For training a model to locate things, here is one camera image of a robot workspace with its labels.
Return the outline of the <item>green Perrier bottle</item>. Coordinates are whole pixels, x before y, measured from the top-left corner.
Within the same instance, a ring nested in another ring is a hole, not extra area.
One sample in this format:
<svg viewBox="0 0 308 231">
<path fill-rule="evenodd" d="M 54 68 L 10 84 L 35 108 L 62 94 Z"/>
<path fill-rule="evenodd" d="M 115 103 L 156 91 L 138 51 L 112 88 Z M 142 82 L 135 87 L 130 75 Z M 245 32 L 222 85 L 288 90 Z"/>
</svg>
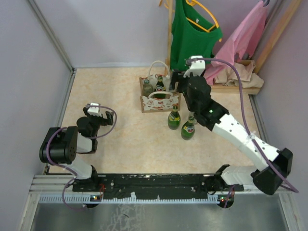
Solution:
<svg viewBox="0 0 308 231">
<path fill-rule="evenodd" d="M 172 130 L 176 130 L 180 126 L 180 114 L 178 112 L 179 107 L 177 105 L 174 105 L 172 108 L 172 111 L 170 112 L 168 116 L 168 127 Z"/>
</svg>

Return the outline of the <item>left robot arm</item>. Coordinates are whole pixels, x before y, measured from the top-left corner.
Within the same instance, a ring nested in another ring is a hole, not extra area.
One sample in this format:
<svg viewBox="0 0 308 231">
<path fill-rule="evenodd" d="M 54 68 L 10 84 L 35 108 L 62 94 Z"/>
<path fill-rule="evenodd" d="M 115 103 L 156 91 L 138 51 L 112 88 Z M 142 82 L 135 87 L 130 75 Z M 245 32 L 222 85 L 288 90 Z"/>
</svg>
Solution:
<svg viewBox="0 0 308 231">
<path fill-rule="evenodd" d="M 102 180 L 94 166 L 87 164 L 81 154 L 94 154 L 98 138 L 108 135 L 115 127 L 116 112 L 98 103 L 87 104 L 84 116 L 75 126 L 49 128 L 39 150 L 40 161 L 61 167 L 73 175 L 68 185 L 75 192 L 94 192 L 102 187 Z"/>
</svg>

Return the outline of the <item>dark green red-label bottle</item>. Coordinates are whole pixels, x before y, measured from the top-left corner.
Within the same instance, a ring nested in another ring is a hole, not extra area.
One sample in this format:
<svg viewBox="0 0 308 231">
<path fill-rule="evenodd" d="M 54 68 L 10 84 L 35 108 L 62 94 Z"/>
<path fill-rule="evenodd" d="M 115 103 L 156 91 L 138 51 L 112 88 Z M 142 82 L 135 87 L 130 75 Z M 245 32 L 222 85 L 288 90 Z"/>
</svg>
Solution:
<svg viewBox="0 0 308 231">
<path fill-rule="evenodd" d="M 188 121 L 181 128 L 181 137 L 184 140 L 190 140 L 195 133 L 194 117 L 190 116 Z"/>
</svg>

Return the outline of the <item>clear glass bottle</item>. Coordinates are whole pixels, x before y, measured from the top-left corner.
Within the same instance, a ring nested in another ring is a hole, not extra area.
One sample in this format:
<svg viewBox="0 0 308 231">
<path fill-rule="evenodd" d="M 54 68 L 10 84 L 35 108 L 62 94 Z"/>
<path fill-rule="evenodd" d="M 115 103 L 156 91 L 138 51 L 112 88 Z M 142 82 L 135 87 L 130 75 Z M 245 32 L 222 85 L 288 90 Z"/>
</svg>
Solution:
<svg viewBox="0 0 308 231">
<path fill-rule="evenodd" d="M 197 124 L 197 120 L 194 116 L 194 112 L 189 112 L 188 118 L 192 117 L 193 118 L 193 124 L 196 125 Z"/>
</svg>

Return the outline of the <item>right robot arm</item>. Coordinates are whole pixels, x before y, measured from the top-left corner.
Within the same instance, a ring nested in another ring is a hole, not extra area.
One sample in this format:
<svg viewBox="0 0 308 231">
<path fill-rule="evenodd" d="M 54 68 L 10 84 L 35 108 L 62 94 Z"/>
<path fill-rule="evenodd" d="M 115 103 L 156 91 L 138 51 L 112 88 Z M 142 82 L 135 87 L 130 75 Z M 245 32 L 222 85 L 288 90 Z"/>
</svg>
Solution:
<svg viewBox="0 0 308 231">
<path fill-rule="evenodd" d="M 211 87 L 203 77 L 175 72 L 169 88 L 183 94 L 198 124 L 228 140 L 254 164 L 252 167 L 223 167 L 215 178 L 218 189 L 224 191 L 231 185 L 254 184 L 267 195 L 277 191 L 291 172 L 293 153 L 289 149 L 279 150 L 247 132 L 225 107 L 211 98 Z"/>
</svg>

